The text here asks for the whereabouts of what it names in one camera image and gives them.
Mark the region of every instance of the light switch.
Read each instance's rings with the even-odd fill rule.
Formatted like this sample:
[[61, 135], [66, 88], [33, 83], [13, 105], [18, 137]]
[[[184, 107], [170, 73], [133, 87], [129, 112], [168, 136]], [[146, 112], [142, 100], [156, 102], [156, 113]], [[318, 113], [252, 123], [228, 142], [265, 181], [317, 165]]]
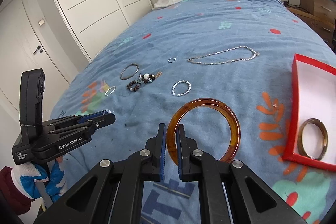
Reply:
[[41, 20], [39, 21], [40, 26], [42, 26], [44, 23], [45, 23], [45, 22], [44, 22], [44, 19], [41, 19]]

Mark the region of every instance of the gold bangle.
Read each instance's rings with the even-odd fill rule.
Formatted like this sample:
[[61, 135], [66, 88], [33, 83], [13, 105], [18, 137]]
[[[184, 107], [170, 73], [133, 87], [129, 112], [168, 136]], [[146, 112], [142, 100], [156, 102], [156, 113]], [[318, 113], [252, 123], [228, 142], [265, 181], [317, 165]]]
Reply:
[[[309, 156], [307, 154], [307, 152], [305, 151], [305, 149], [303, 147], [303, 143], [302, 143], [303, 129], [309, 123], [312, 123], [312, 124], [316, 125], [319, 128], [319, 130], [321, 131], [322, 136], [323, 136], [323, 148], [322, 148], [322, 152], [321, 152], [320, 156], [318, 156], [315, 159], [312, 156]], [[308, 119], [307, 121], [305, 121], [300, 126], [299, 133], [298, 133], [298, 136], [297, 136], [297, 148], [299, 150], [300, 155], [305, 156], [307, 158], [311, 158], [313, 160], [322, 160], [323, 157], [324, 157], [324, 155], [325, 155], [325, 153], [327, 152], [327, 147], [328, 147], [328, 132], [327, 132], [327, 129], [326, 129], [325, 125], [320, 120], [315, 119], [315, 118], [311, 118], [311, 119]]]

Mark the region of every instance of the blue bedspread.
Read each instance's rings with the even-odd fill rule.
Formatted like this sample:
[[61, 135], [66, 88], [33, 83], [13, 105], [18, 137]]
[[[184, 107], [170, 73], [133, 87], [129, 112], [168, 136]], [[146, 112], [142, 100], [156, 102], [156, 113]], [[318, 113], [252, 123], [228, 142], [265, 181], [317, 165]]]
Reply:
[[[187, 62], [190, 57], [237, 46], [251, 47], [260, 56], [214, 66]], [[78, 74], [52, 112], [51, 118], [56, 118], [109, 109], [116, 116], [115, 123], [96, 131], [90, 143], [65, 155], [69, 186], [101, 159], [123, 160], [144, 148], [146, 140], [157, 134], [159, 123], [168, 125], [185, 103], [215, 98], [231, 107], [239, 119], [241, 144], [236, 159], [245, 162], [309, 224], [316, 224], [336, 198], [335, 175], [283, 162], [280, 157], [291, 114], [295, 53], [336, 66], [331, 49], [280, 0], [185, 0], [149, 13]], [[197, 61], [251, 56], [248, 50], [238, 49]], [[168, 63], [170, 57], [176, 62]], [[119, 78], [130, 63], [139, 64], [142, 74], [162, 71], [162, 76], [131, 92], [126, 85], [135, 76], [125, 81]], [[192, 85], [186, 96], [172, 95], [172, 86], [179, 80]], [[116, 90], [105, 96], [109, 86]], [[181, 84], [175, 91], [183, 93], [186, 88]], [[230, 134], [219, 112], [198, 108], [182, 123], [200, 149], [216, 159], [224, 155]], [[200, 223], [197, 184], [179, 181], [168, 153], [164, 180], [145, 184], [142, 207], [141, 223]]]

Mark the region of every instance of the hand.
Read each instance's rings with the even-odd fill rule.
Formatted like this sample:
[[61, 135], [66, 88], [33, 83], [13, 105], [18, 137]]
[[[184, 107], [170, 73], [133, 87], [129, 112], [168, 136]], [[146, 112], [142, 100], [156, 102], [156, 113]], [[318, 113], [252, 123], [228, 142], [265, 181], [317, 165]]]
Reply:
[[[50, 172], [50, 182], [46, 186], [46, 192], [51, 196], [53, 202], [58, 200], [67, 190], [62, 161], [62, 157], [56, 159]], [[49, 181], [45, 169], [38, 164], [30, 162], [14, 166], [11, 171], [11, 177], [15, 187], [23, 195], [31, 199], [41, 197], [35, 182]]]
[[50, 172], [50, 182], [45, 187], [45, 190], [51, 196], [53, 202], [56, 202], [68, 190], [62, 157], [55, 160], [55, 164]]

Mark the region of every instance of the amber bangle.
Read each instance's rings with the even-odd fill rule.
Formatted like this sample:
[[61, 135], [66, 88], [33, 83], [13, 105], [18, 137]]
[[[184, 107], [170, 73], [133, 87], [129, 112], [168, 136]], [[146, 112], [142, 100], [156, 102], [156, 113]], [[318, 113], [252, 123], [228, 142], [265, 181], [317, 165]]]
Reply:
[[240, 133], [239, 122], [238, 122], [238, 119], [235, 113], [226, 104], [222, 103], [221, 101], [211, 99], [211, 98], [200, 98], [200, 99], [193, 100], [189, 103], [186, 103], [171, 118], [168, 129], [167, 129], [167, 137], [166, 137], [167, 149], [168, 149], [171, 159], [176, 165], [178, 165], [177, 148], [175, 144], [176, 129], [177, 129], [177, 126], [180, 120], [183, 118], [183, 116], [187, 114], [190, 110], [196, 107], [213, 108], [219, 111], [220, 113], [222, 113], [222, 115], [225, 117], [225, 119], [229, 123], [230, 131], [231, 131], [230, 144], [224, 156], [220, 159], [220, 161], [231, 162], [233, 158], [235, 157], [238, 151], [239, 144], [240, 144], [241, 133]]

